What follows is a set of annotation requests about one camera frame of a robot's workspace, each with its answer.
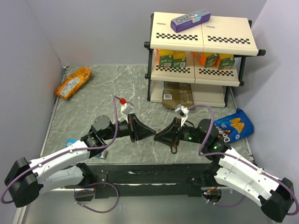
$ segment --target purple box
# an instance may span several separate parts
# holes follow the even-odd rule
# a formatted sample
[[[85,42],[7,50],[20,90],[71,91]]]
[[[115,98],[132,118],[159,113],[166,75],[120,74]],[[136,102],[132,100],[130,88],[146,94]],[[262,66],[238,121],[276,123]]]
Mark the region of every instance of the purple box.
[[[204,22],[208,22],[210,17],[211,17],[211,13],[204,8],[171,20],[170,27],[176,33],[178,33],[185,29],[195,27]]]

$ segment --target gray floor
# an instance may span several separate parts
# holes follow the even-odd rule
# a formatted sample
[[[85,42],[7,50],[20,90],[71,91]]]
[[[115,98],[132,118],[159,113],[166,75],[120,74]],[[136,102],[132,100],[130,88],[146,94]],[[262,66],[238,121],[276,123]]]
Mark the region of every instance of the gray floor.
[[[78,66],[67,69],[67,75]],[[92,75],[86,84],[70,99],[60,99],[53,119],[43,156],[63,149],[68,138],[79,139],[90,129],[99,115],[107,115],[114,122],[112,96],[124,97],[134,103],[134,113],[139,120],[155,130],[167,127],[176,113],[162,107],[160,103],[146,100],[147,80],[144,79],[146,66],[96,65],[92,66]],[[121,104],[117,104],[120,114]],[[228,106],[214,107],[215,119],[235,113],[232,96]],[[195,125],[204,118],[210,118],[206,108],[197,108],[189,113],[189,119]],[[248,158],[245,140],[231,144],[242,156]],[[206,158],[197,157],[198,144],[180,142],[178,153],[173,155],[169,148],[155,142],[153,137],[132,143],[129,137],[117,139],[108,148],[106,159],[91,158],[87,163],[209,163]]]

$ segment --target red cap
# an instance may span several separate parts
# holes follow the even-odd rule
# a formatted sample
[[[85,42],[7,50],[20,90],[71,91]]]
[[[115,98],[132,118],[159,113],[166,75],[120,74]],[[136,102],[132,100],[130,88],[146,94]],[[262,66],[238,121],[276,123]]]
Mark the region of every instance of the red cap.
[[[126,103],[126,100],[125,100],[124,98],[121,98],[121,99],[120,99],[120,103],[121,103],[122,105],[124,105],[124,104]]]

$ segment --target white wall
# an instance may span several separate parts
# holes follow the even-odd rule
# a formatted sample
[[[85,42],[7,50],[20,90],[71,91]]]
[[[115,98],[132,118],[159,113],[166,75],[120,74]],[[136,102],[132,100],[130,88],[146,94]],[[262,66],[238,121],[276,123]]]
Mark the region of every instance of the white wall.
[[[258,165],[291,179],[299,197],[299,2],[268,0],[252,30],[263,57],[248,58],[243,87],[234,89],[255,133],[249,138]],[[299,223],[299,215],[286,224]]]
[[[2,194],[14,161],[39,156],[63,68],[25,0],[1,1],[0,30]],[[12,223],[15,211],[14,204],[0,203],[0,222]]]
[[[27,0],[63,65],[146,64],[150,15],[189,13],[256,20],[266,0]]]

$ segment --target shelf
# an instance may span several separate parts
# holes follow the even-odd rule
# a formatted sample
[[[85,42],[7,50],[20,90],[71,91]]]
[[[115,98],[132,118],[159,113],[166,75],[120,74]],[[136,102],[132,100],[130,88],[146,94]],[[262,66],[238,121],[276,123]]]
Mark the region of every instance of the shelf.
[[[258,49],[246,18],[211,16],[208,22],[176,33],[170,23],[183,14],[154,13],[151,49],[256,56]]]
[[[216,65],[204,68],[199,61],[194,59],[195,83],[223,86],[239,86],[236,64],[229,70],[218,70]]]
[[[194,57],[191,52],[186,52],[187,64],[185,68],[159,68],[158,50],[153,52],[151,80],[168,81],[176,83],[194,83]]]
[[[183,51],[204,50],[201,25],[176,33],[170,28],[171,20],[184,14],[154,13],[153,29],[150,40],[151,49]]]
[[[248,19],[211,16],[202,24],[204,52],[256,56],[258,49]]]
[[[223,89],[218,85],[191,84],[194,104],[225,107]],[[163,81],[154,80],[151,83],[150,101],[162,103]]]

